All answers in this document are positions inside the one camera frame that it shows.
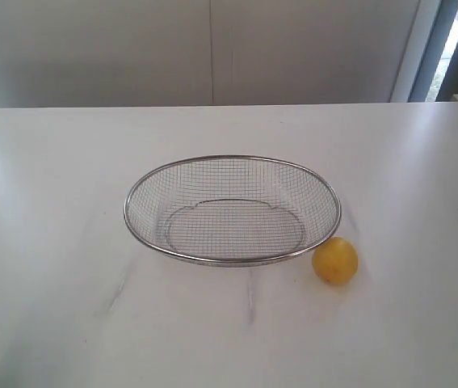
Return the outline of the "yellow lemon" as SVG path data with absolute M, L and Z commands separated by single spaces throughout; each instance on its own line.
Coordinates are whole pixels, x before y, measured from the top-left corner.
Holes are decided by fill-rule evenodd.
M 315 274 L 327 284 L 346 285 L 359 268 L 359 256 L 351 242 L 342 237 L 332 237 L 313 253 Z

